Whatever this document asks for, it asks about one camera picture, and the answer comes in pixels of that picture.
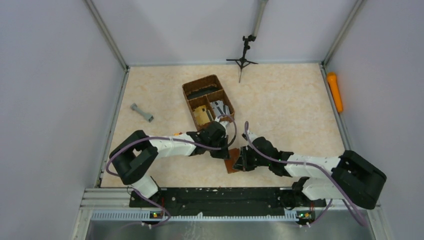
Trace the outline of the brown leather card holder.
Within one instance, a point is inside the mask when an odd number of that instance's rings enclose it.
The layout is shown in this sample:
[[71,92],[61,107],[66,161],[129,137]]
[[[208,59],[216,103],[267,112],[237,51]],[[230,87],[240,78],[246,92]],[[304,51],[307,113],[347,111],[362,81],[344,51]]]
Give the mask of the brown leather card holder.
[[229,158],[224,160],[227,173],[233,174],[233,173],[239,172],[238,169],[234,168],[234,165],[240,157],[240,149],[232,148],[228,151],[228,153],[229,153]]

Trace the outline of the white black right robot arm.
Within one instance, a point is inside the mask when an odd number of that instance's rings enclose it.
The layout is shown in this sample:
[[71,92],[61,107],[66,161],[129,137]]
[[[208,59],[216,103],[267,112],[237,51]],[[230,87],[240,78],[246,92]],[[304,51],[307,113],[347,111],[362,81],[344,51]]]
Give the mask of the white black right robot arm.
[[304,156],[278,150],[264,137],[241,147],[232,167],[243,172],[267,167],[277,176],[298,178],[292,188],[293,200],[299,206],[340,199],[373,210],[387,180],[380,169],[353,150],[333,157]]

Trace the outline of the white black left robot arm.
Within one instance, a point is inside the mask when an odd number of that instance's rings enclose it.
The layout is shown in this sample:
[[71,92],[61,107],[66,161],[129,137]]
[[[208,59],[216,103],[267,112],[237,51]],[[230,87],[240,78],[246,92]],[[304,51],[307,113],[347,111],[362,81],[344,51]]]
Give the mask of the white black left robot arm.
[[175,156],[197,156],[209,152],[217,159],[229,158],[228,121],[212,121],[198,131],[172,136],[148,136],[136,130],[109,155],[106,171],[113,166],[122,183],[137,190],[141,200],[149,207],[160,202],[159,186],[148,169],[157,159]]

